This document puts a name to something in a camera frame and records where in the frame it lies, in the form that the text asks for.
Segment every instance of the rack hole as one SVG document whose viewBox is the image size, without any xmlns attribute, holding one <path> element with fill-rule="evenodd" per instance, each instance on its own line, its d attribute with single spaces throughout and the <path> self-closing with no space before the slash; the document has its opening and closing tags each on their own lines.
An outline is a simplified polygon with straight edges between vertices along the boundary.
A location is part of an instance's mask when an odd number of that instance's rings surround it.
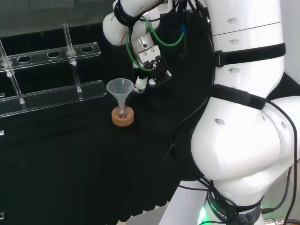
<svg viewBox="0 0 300 225">
<path fill-rule="evenodd" d="M 94 48 L 93 48 L 92 46 L 82 47 L 82 48 L 81 48 L 81 51 L 82 51 L 83 53 L 90 53 L 90 52 L 92 52 L 93 50 L 94 50 Z"/>
<path fill-rule="evenodd" d="M 20 57 L 17 59 L 17 61 L 19 63 L 26 63 L 26 62 L 29 62 L 31 60 L 31 57 L 30 56 L 24 56 L 24 57 Z"/>
<path fill-rule="evenodd" d="M 47 56 L 48 56 L 49 58 L 51 58 L 51 59 L 55 59 L 55 58 L 59 57 L 60 55 L 61 55 L 60 52 L 49 52 L 49 53 L 47 54 Z"/>
<path fill-rule="evenodd" d="M 225 125 L 225 121 L 222 120 L 222 119 L 215 119 L 215 122 L 216 122 L 218 125 Z"/>
</svg>

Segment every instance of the black strap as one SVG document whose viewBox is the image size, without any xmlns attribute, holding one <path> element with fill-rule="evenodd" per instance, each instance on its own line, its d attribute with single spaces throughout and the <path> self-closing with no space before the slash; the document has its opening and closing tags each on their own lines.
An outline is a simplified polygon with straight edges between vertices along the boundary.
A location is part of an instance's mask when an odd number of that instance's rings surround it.
<svg viewBox="0 0 300 225">
<path fill-rule="evenodd" d="M 249 213 L 239 214 L 238 216 L 236 210 L 234 210 L 234 212 L 228 210 L 228 206 L 231 205 L 227 203 L 227 207 L 224 208 L 219 200 L 215 200 L 211 192 L 207 192 L 207 201 L 215 216 L 227 225 L 254 225 L 261 215 L 260 206 L 262 199 L 254 205 L 238 207 L 238 212 L 254 209 Z"/>
<path fill-rule="evenodd" d="M 120 0 L 118 0 L 117 4 L 115 5 L 113 13 L 122 25 L 129 28 L 132 28 L 139 19 L 138 17 L 132 17 L 125 13 Z"/>
<path fill-rule="evenodd" d="M 216 66 L 269 60 L 285 55 L 285 43 L 234 52 L 216 51 Z"/>
<path fill-rule="evenodd" d="M 254 109 L 262 110 L 266 104 L 266 99 L 249 94 L 235 88 L 226 87 L 220 84 L 214 84 L 211 87 L 210 96 L 222 100 L 234 102 L 241 105 L 246 105 Z"/>
</svg>

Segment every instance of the green light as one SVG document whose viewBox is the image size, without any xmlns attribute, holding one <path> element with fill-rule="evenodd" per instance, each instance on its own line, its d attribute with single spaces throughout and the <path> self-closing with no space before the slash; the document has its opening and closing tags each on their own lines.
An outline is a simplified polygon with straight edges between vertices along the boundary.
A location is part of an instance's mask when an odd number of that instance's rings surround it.
<svg viewBox="0 0 300 225">
<path fill-rule="evenodd" d="M 202 207 L 201 211 L 200 211 L 200 214 L 199 214 L 199 218 L 198 218 L 198 224 L 202 223 L 202 221 L 204 220 L 206 216 L 206 211 L 205 211 L 205 208 Z"/>
</svg>

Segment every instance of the black fabric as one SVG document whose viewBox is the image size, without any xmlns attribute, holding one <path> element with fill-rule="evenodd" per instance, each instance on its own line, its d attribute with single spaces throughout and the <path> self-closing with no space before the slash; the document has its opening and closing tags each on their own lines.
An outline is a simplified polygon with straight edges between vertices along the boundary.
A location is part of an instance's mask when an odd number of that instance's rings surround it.
<svg viewBox="0 0 300 225">
<path fill-rule="evenodd" d="M 174 16 L 163 18 L 158 29 L 168 43 L 181 34 Z M 204 28 L 194 18 L 188 22 L 188 60 L 180 57 L 182 45 L 164 50 L 172 79 L 128 97 L 127 105 L 135 111 L 131 127 L 112 124 L 117 102 L 110 95 L 0 119 L 0 130 L 5 130 L 0 137 L 5 225 L 115 225 L 171 199 L 183 172 L 172 158 L 165 163 L 166 140 L 175 124 L 205 100 L 214 64 L 207 57 Z M 82 83 L 135 80 L 132 62 L 108 44 L 101 24 L 70 28 L 70 35 L 74 45 L 98 42 L 102 52 L 77 61 Z M 1 40 L 8 55 L 66 45 L 62 29 Z M 74 84 L 69 62 L 17 70 L 15 75 L 23 93 Z M 4 74 L 0 90 L 14 95 Z M 299 94 L 300 87 L 284 75 L 269 99 Z M 179 135 L 186 135 L 198 119 Z M 184 143 L 181 148 L 190 147 L 189 141 Z"/>
<path fill-rule="evenodd" d="M 216 51 L 216 66 L 269 60 L 285 55 L 285 43 L 234 52 Z"/>
<path fill-rule="evenodd" d="M 262 97 L 220 84 L 215 84 L 211 87 L 210 96 L 241 105 L 246 105 L 258 110 L 262 110 L 266 104 L 266 99 Z"/>
</svg>

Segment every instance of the robot end effector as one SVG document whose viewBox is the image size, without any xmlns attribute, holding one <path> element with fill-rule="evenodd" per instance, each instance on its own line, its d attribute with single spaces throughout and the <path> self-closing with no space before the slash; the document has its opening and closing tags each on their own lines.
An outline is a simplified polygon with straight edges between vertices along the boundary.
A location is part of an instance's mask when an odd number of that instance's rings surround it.
<svg viewBox="0 0 300 225">
<path fill-rule="evenodd" d="M 136 0 L 126 2 L 116 1 L 113 6 L 115 7 L 118 4 L 118 8 L 123 10 L 122 14 L 125 13 L 126 17 L 137 18 L 137 16 L 143 14 L 149 8 L 156 6 L 156 3 L 157 1 L 153 0 L 139 0 L 138 2 Z M 143 15 L 149 20 L 160 18 L 160 13 L 156 7 Z M 130 51 L 133 53 L 132 59 L 135 61 L 133 63 L 134 74 L 137 77 L 135 91 L 143 92 L 148 82 L 150 86 L 156 86 L 170 79 L 172 74 L 161 58 L 159 47 L 153 43 L 149 24 L 143 20 L 136 20 L 130 43 L 129 38 L 124 38 L 127 36 L 128 27 L 120 23 L 117 17 L 115 13 L 107 15 L 103 21 L 103 31 L 106 39 L 113 45 L 123 45 L 129 42 Z M 156 29 L 159 26 L 159 20 L 151 22 L 151 25 L 153 29 Z"/>
</svg>

